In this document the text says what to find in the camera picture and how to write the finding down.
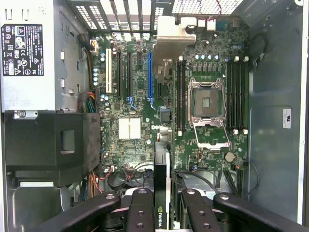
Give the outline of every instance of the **warning label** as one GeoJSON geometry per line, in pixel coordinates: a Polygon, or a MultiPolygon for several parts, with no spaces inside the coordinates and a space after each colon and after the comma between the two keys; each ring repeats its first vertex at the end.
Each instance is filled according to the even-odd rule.
{"type": "Polygon", "coordinates": [[[4,24],[1,27],[3,76],[43,76],[43,27],[4,24]]]}

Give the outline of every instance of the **cpu socket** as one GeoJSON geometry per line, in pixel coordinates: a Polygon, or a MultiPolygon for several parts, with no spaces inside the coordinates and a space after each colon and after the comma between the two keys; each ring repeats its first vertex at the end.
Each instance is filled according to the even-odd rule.
{"type": "Polygon", "coordinates": [[[224,127],[226,114],[225,90],[221,78],[216,82],[197,82],[191,78],[188,86],[188,121],[191,128],[194,128],[197,146],[205,147],[209,150],[220,150],[221,147],[229,147],[230,142],[224,127]],[[223,128],[227,138],[226,143],[199,143],[196,127],[223,128]]]}

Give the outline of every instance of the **green circuit board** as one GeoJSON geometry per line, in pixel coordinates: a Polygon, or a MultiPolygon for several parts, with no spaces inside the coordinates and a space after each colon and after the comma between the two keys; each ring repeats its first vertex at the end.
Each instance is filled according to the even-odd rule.
{"type": "MultiPolygon", "coordinates": [[[[248,39],[248,29],[244,26],[228,29],[227,23],[222,26],[221,31],[204,31],[197,34],[197,42],[183,52],[185,64],[185,115],[187,115],[187,89],[190,79],[193,77],[198,82],[215,82],[221,78],[225,87],[224,98],[227,95],[227,60],[247,54],[245,41],[248,39]]],[[[174,78],[164,84],[157,83],[157,76],[153,75],[153,109],[147,100],[148,90],[148,64],[147,53],[152,52],[152,46],[156,43],[154,37],[149,40],[143,38],[126,42],[112,38],[112,43],[98,40],[101,51],[106,48],[114,48],[112,54],[112,93],[106,93],[106,61],[101,60],[101,56],[94,58],[93,66],[98,68],[98,86],[100,95],[104,95],[98,103],[101,116],[102,135],[102,156],[104,163],[135,166],[147,160],[153,160],[154,142],[159,139],[160,124],[159,109],[166,107],[171,111],[173,121],[177,121],[177,91],[179,84],[177,79],[177,64],[173,64],[174,78]],[[131,60],[131,79],[128,78],[128,65],[131,60]],[[133,106],[127,97],[133,97],[133,106]],[[120,138],[122,128],[119,126],[119,119],[140,119],[140,137],[120,138]]],[[[244,127],[248,125],[248,65],[244,63],[244,127]]],[[[239,133],[234,135],[227,131],[230,140],[230,147],[221,148],[219,151],[210,151],[206,148],[198,148],[194,129],[190,127],[188,120],[185,123],[185,130],[181,135],[177,132],[176,125],[170,125],[173,130],[174,140],[169,143],[174,154],[175,169],[189,170],[193,165],[207,168],[209,170],[231,169],[231,163],[224,159],[224,154],[231,151],[235,155],[234,165],[240,165],[243,158],[247,156],[247,135],[239,133]]],[[[202,127],[197,129],[200,143],[226,142],[226,134],[223,128],[202,127]]]]}

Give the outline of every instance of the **motherboard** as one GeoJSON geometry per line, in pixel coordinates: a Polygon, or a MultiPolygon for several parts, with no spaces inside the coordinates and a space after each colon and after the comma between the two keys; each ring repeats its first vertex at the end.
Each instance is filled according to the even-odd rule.
{"type": "Polygon", "coordinates": [[[169,64],[172,78],[164,81],[152,72],[155,36],[94,35],[102,48],[93,71],[105,165],[152,161],[161,141],[172,148],[175,169],[240,168],[247,157],[248,29],[229,22],[218,28],[193,31],[196,43],[169,64]]]}

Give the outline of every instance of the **white sticker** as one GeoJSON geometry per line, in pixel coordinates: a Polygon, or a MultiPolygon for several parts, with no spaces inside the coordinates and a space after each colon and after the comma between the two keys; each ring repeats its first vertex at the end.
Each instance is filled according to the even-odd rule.
{"type": "Polygon", "coordinates": [[[291,128],[292,114],[291,109],[283,109],[283,128],[291,128]]]}

